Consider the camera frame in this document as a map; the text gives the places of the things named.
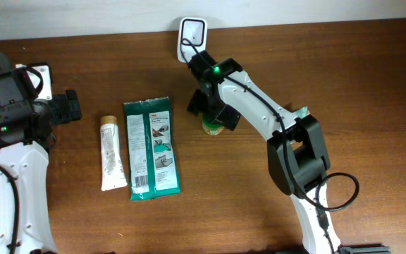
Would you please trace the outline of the green lidded jar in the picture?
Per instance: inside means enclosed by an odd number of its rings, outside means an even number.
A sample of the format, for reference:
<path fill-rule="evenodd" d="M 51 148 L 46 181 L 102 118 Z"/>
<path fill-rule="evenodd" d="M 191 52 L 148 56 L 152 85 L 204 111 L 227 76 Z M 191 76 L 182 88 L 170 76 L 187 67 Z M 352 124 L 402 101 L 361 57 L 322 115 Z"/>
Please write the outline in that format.
<path fill-rule="evenodd" d="M 218 135 L 224 130 L 224 126 L 215 123 L 209 123 L 209 118 L 206 114 L 202 115 L 202 128 L 208 135 Z"/>

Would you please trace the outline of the green wipes package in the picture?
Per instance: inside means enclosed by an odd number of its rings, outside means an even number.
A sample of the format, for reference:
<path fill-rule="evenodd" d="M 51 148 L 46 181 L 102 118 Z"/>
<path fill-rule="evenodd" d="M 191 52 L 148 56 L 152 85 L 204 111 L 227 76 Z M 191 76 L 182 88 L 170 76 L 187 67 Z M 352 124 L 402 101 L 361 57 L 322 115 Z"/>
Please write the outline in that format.
<path fill-rule="evenodd" d="M 160 97 L 123 104 L 132 201 L 181 193 L 170 99 Z"/>

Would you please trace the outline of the white cream tube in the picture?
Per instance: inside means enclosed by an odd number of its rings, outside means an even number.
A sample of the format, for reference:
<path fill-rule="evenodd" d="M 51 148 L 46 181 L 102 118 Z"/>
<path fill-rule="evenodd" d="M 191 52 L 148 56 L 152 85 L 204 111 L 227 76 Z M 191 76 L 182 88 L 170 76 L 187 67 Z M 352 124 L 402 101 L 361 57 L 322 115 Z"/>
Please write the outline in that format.
<path fill-rule="evenodd" d="M 103 116 L 100 119 L 100 124 L 101 190 L 109 191 L 126 187 L 128 182 L 121 160 L 117 118 L 115 116 Z"/>

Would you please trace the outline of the mint green snack packet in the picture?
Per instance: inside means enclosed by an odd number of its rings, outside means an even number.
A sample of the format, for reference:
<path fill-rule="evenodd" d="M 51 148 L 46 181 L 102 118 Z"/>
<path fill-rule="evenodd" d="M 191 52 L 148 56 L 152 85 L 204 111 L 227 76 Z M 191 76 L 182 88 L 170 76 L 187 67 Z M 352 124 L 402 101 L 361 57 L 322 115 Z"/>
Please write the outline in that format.
<path fill-rule="evenodd" d="M 298 109 L 297 111 L 295 111 L 294 114 L 295 114 L 298 118 L 303 119 L 303 118 L 305 118 L 306 116 L 309 115 L 308 107 L 300 108 L 300 109 Z"/>

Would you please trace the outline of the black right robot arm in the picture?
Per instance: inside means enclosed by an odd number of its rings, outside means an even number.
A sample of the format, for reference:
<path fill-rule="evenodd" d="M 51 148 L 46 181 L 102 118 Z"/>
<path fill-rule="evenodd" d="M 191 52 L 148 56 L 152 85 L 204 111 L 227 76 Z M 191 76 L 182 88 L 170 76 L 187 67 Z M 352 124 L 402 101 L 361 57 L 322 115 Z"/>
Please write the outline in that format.
<path fill-rule="evenodd" d="M 188 111 L 207 115 L 211 124 L 234 130 L 245 118 L 267 145 L 269 175 L 289 196 L 302 230 L 305 253 L 389 253 L 387 246 L 344 246 L 332 225 L 331 213 L 345 209 L 359 195 L 359 181 L 342 205 L 329 207 L 327 182 L 336 177 L 319 122 L 310 114 L 298 116 L 262 92 L 234 59 L 216 62 L 206 51 L 184 58 L 199 81 Z"/>

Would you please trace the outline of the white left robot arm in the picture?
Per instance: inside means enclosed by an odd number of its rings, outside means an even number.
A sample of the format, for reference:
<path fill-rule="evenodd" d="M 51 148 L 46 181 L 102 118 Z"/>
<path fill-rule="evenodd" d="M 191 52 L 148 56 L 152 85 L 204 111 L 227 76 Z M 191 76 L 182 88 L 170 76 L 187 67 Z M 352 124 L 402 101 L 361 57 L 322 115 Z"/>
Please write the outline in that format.
<path fill-rule="evenodd" d="M 52 92 L 46 62 L 0 73 L 0 253 L 57 253 L 47 202 L 53 127 L 82 118 L 75 90 Z"/>

